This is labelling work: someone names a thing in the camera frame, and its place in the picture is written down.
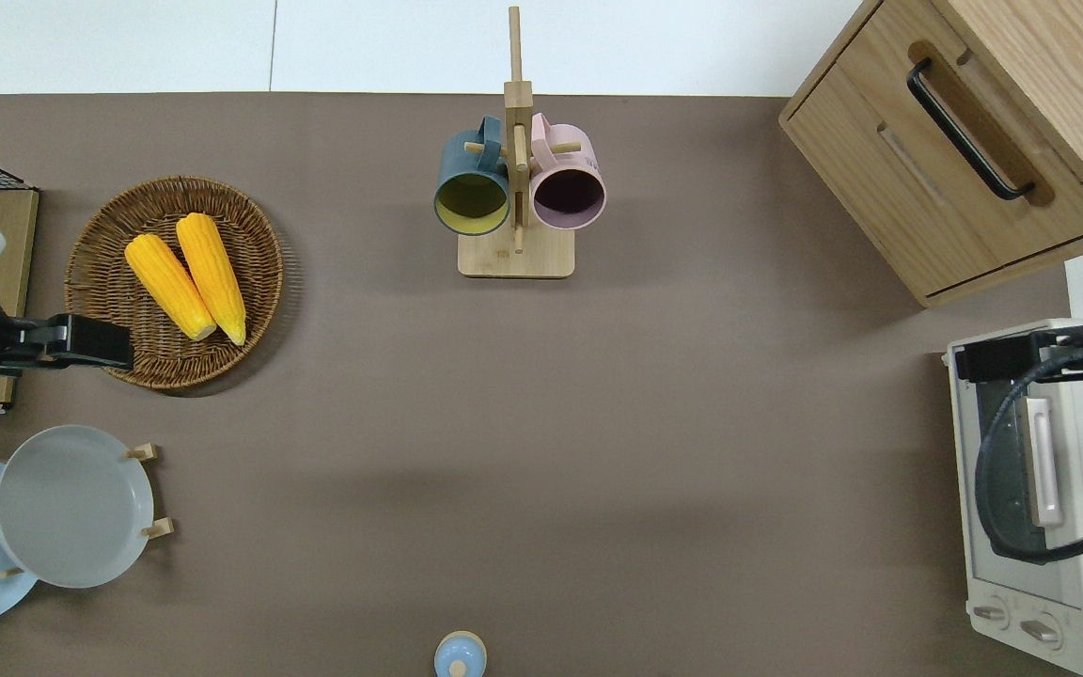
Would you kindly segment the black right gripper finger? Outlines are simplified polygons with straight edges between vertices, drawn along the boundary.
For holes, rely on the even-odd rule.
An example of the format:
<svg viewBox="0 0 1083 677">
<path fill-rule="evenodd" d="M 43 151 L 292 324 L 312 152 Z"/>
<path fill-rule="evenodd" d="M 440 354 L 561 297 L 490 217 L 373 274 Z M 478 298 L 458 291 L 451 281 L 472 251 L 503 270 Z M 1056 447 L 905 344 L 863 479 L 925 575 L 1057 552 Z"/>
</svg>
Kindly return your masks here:
<svg viewBox="0 0 1083 677">
<path fill-rule="evenodd" d="M 1018 380 L 1040 364 L 1039 329 L 966 339 L 953 347 L 953 380 L 993 383 Z"/>
</svg>

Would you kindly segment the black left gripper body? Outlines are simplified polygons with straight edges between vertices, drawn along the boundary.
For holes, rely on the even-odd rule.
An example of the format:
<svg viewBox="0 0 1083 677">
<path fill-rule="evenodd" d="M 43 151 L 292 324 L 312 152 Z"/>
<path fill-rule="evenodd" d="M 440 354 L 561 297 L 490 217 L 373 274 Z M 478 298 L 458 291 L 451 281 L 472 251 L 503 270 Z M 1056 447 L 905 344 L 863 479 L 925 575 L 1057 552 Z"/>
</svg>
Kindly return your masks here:
<svg viewBox="0 0 1083 677">
<path fill-rule="evenodd" d="M 10 369 L 65 369 L 71 366 L 66 354 L 70 337 L 69 318 L 11 320 L 8 346 Z"/>
</svg>

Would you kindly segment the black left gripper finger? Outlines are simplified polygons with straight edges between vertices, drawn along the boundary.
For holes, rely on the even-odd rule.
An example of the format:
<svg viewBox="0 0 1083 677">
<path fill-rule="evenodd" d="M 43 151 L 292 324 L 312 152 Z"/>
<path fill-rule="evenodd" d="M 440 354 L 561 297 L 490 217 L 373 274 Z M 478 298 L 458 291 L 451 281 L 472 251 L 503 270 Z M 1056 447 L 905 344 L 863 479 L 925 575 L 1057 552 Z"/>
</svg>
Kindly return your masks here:
<svg viewBox="0 0 1083 677">
<path fill-rule="evenodd" d="M 79 365 L 130 372 L 134 363 L 132 333 L 128 327 L 69 314 L 65 321 L 65 359 Z"/>
</svg>

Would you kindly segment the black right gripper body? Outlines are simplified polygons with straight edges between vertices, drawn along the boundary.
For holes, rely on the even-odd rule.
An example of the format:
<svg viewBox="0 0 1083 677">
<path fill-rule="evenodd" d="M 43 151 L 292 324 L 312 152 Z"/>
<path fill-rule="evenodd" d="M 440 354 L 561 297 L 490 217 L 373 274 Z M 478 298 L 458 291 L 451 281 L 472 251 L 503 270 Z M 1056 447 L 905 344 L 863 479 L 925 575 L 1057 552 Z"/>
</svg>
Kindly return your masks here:
<svg viewBox="0 0 1083 677">
<path fill-rule="evenodd" d="M 1083 377 L 1083 324 L 1036 331 L 1036 377 Z"/>
</svg>

